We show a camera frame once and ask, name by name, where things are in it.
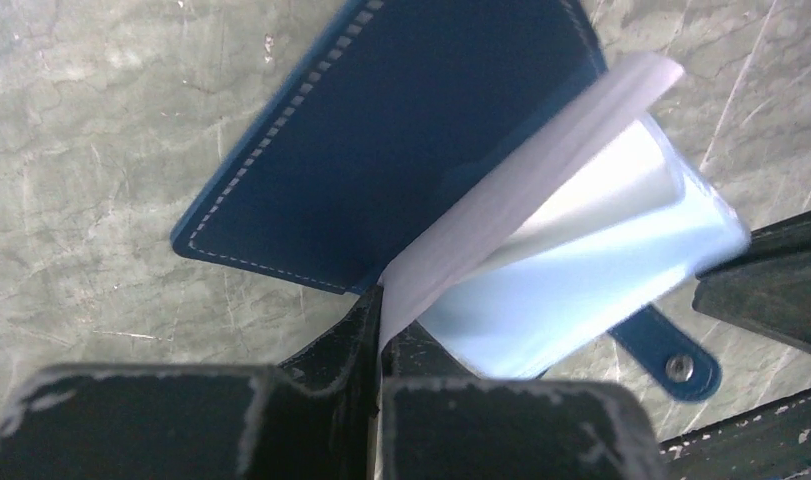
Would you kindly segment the navy blue card holder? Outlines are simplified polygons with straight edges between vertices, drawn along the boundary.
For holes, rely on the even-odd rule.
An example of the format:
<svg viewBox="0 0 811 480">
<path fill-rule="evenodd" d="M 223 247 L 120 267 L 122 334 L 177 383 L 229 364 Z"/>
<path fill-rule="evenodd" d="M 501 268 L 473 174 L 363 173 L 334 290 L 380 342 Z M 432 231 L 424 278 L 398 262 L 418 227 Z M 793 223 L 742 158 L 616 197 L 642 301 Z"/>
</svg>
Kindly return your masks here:
<svg viewBox="0 0 811 480">
<path fill-rule="evenodd" d="M 610 335 L 671 397 L 718 361 L 654 302 L 749 231 L 608 65 L 577 1 L 349 1 L 173 228 L 182 257 L 336 294 L 381 287 L 379 350 L 437 342 L 528 380 Z"/>
</svg>

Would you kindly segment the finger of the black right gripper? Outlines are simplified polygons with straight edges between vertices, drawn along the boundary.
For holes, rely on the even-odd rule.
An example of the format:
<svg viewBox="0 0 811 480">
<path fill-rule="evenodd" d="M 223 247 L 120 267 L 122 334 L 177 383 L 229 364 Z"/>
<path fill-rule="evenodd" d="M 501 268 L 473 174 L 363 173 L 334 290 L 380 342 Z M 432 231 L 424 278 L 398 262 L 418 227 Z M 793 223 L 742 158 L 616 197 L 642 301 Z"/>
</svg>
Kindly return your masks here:
<svg viewBox="0 0 811 480">
<path fill-rule="evenodd" d="M 811 479 L 811 388 L 660 444 L 669 479 Z"/>
<path fill-rule="evenodd" d="M 698 276 L 692 309 L 811 355 L 811 210 L 752 233 Z"/>
</svg>

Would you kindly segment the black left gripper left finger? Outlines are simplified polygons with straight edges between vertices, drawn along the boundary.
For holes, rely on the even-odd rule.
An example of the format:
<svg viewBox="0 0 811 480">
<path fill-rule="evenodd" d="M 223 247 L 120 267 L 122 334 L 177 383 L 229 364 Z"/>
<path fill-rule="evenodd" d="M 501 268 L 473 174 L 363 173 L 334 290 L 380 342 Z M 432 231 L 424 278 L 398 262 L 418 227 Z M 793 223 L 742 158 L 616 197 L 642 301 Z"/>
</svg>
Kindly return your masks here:
<svg viewBox="0 0 811 480">
<path fill-rule="evenodd" d="M 383 291 L 280 364 L 58 364 L 0 421 L 0 479 L 366 479 Z"/>
</svg>

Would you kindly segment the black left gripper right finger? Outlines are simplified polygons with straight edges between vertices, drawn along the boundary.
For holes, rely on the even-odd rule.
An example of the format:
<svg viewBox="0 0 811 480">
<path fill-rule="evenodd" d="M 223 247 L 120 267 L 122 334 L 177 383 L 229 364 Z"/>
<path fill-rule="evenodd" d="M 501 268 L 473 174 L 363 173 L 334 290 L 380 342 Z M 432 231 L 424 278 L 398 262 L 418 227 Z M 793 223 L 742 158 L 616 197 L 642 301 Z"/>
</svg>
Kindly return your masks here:
<svg viewBox="0 0 811 480">
<path fill-rule="evenodd" d="M 646 411 L 611 382 L 489 380 L 413 324 L 381 353 L 384 479 L 664 479 Z"/>
</svg>

